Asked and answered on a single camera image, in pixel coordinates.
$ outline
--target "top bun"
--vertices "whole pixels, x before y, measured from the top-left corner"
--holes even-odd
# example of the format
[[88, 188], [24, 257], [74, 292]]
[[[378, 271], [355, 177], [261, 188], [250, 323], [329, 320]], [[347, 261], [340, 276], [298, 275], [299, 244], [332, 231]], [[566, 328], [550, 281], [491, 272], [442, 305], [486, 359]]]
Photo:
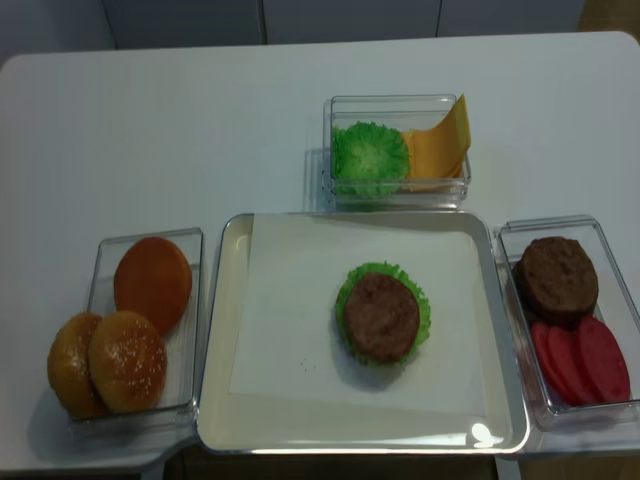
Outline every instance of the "top bun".
[[104, 402], [116, 413], [155, 406], [164, 390], [167, 350], [143, 316], [116, 312], [106, 317], [89, 347], [91, 378]]
[[102, 318], [79, 313], [58, 332], [47, 358], [49, 384], [62, 406], [74, 418], [106, 415], [89, 375], [88, 352], [93, 333]]

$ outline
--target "burger patty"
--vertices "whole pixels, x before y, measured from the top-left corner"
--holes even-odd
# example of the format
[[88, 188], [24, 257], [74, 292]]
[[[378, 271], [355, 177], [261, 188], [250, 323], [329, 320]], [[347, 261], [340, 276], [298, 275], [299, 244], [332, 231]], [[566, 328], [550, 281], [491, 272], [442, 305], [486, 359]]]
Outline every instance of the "burger patty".
[[395, 363], [409, 353], [418, 335], [420, 308], [400, 281], [370, 272], [351, 290], [344, 321], [359, 353], [378, 363]]
[[598, 277], [577, 240], [534, 240], [514, 274], [522, 298], [547, 323], [571, 327], [596, 306]]

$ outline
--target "yellow cheese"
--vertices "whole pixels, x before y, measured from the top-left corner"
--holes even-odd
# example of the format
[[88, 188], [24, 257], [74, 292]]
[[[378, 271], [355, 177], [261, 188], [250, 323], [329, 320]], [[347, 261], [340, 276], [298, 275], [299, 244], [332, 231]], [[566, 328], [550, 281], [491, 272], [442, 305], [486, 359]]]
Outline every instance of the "yellow cheese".
[[409, 178], [442, 178], [458, 173], [471, 146], [469, 118], [464, 95], [431, 130], [411, 130], [412, 169]]

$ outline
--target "red tomato slice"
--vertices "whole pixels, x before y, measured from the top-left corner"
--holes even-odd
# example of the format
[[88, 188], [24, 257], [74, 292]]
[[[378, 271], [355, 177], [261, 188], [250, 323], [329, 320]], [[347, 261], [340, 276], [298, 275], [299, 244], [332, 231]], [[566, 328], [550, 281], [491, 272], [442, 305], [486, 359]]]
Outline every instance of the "red tomato slice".
[[575, 345], [571, 333], [564, 328], [553, 326], [549, 329], [547, 338], [551, 365], [578, 401], [577, 405], [598, 403], [597, 397], [591, 392], [582, 379], [575, 358]]
[[549, 383], [558, 395], [569, 405], [578, 405], [578, 399], [567, 385], [562, 381], [560, 375], [551, 364], [551, 357], [547, 348], [547, 339], [549, 336], [549, 326], [542, 322], [536, 322], [531, 327], [531, 337], [533, 345], [536, 349], [538, 363], [542, 369], [545, 380]]
[[613, 333], [607, 326], [587, 316], [577, 333], [580, 373], [603, 402], [626, 402], [631, 396], [629, 372]]

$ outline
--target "lettuce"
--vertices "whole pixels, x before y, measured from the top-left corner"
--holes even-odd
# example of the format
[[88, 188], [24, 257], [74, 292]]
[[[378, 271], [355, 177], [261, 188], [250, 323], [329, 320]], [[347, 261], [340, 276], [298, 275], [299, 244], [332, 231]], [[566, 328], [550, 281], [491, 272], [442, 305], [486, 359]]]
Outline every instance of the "lettuce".
[[429, 300], [425, 297], [424, 292], [420, 287], [418, 287], [411, 279], [407, 273], [400, 269], [399, 265], [391, 265], [387, 262], [384, 263], [365, 263], [360, 265], [358, 268], [351, 270], [347, 274], [347, 280], [340, 288], [340, 292], [338, 293], [338, 299], [336, 300], [336, 322], [338, 324], [338, 330], [340, 331], [340, 335], [342, 336], [347, 349], [351, 352], [351, 354], [357, 358], [360, 362], [367, 365], [378, 365], [378, 363], [357, 351], [355, 345], [349, 338], [347, 333], [347, 327], [344, 324], [344, 306], [347, 303], [349, 295], [351, 294], [351, 290], [358, 283], [362, 277], [365, 276], [368, 272], [376, 272], [382, 273], [384, 275], [389, 275], [396, 280], [399, 280], [405, 287], [407, 287], [416, 301], [418, 302], [418, 307], [420, 309], [420, 326], [418, 327], [418, 335], [416, 336], [415, 341], [413, 342], [413, 346], [409, 353], [407, 353], [400, 361], [396, 362], [395, 365], [404, 364], [409, 357], [411, 357], [418, 347], [422, 345], [427, 338], [429, 338], [429, 327], [431, 325], [431, 307], [429, 306]]
[[[402, 134], [375, 123], [357, 122], [347, 129], [333, 129], [334, 176], [353, 180], [400, 180], [409, 174], [409, 149]], [[339, 187], [338, 193], [385, 195], [396, 186], [366, 182], [362, 186]]]

